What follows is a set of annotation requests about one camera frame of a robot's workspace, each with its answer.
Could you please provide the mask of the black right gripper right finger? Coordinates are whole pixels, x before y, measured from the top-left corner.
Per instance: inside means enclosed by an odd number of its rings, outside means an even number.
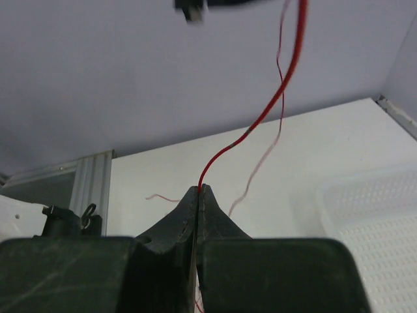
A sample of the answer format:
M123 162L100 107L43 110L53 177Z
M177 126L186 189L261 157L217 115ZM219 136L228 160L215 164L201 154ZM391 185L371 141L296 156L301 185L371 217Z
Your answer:
M205 312L370 312L349 249L324 237L254 239L198 197L197 273Z

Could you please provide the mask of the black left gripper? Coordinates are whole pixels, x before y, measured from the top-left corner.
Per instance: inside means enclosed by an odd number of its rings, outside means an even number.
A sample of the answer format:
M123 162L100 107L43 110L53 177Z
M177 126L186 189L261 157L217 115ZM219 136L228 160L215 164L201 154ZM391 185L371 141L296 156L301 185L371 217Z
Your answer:
M187 23L203 20L204 8L230 9L263 3L261 0L174 0L174 9L184 14Z

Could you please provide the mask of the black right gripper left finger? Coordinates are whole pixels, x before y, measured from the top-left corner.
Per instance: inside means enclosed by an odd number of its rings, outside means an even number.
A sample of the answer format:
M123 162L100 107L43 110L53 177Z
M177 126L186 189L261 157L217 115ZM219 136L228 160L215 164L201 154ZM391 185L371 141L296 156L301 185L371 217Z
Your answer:
M193 312L198 189L137 237L1 244L2 312Z

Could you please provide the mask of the translucent white perforated basket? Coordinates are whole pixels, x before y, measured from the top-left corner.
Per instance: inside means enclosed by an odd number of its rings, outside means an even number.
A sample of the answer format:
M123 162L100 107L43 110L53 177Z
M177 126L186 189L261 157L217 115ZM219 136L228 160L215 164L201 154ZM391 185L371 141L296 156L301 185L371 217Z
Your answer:
M338 177L317 190L327 236L354 256L373 312L416 311L416 165Z

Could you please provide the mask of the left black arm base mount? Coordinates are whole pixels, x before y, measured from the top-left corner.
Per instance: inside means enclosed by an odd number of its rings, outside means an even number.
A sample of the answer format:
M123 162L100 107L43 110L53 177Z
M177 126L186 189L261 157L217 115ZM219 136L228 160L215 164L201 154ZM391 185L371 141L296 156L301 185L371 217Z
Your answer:
M47 219L40 237L101 237L103 219L95 213L96 208L95 203L89 204L81 216L54 205L43 208Z

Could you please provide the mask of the aluminium front rail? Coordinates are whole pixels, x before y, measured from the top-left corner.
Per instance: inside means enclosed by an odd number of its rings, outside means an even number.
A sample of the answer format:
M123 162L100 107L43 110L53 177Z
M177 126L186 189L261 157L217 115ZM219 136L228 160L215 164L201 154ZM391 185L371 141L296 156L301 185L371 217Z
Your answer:
M1 178L1 194L21 201L56 205L81 216L90 204L107 232L112 150Z

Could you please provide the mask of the aluminium rail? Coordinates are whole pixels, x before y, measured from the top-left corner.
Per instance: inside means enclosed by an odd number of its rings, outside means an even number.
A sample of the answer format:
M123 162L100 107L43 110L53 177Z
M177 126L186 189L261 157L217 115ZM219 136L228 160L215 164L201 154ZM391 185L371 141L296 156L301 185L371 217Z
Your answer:
M377 100L379 107L384 110L403 130L414 140L417 140L416 120L411 118L404 110L392 104L386 97L381 95Z
M1 178L1 194L21 201L56 205L81 216L90 204L107 232L112 150Z

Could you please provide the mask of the aluminium back rail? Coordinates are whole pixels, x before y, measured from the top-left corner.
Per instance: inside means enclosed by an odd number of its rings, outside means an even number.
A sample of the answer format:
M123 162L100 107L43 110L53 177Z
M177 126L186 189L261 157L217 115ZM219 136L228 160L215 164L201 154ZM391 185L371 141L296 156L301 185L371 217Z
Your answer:
M386 97L381 95L377 100L379 107L384 110L403 130L414 140L417 140L416 120L411 118L404 110L392 104Z

